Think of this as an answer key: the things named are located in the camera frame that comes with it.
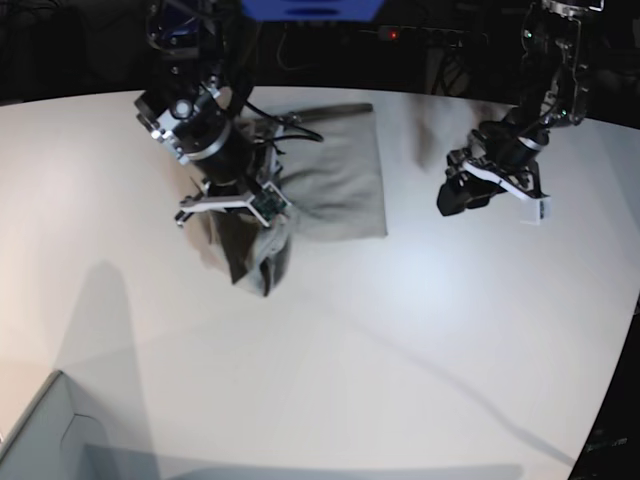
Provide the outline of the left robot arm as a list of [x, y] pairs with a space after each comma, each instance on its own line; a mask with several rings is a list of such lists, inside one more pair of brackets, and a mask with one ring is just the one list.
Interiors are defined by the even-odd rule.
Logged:
[[577, 126], [587, 113], [590, 56], [602, 1], [534, 1], [521, 28], [521, 69], [528, 81], [501, 120], [485, 120], [447, 154], [437, 208], [444, 217], [484, 208], [500, 194], [517, 198], [523, 220], [539, 225], [551, 212], [537, 162], [554, 128]]

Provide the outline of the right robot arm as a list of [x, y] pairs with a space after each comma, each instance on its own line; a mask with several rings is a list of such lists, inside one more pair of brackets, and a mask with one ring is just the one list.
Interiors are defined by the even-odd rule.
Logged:
[[279, 143], [322, 141], [295, 114], [271, 115], [249, 101], [247, 61], [258, 25], [237, 3], [150, 1], [146, 38], [159, 63], [134, 102], [137, 119], [182, 165], [200, 173], [177, 225], [204, 213], [244, 214], [269, 228], [290, 207], [281, 192]]

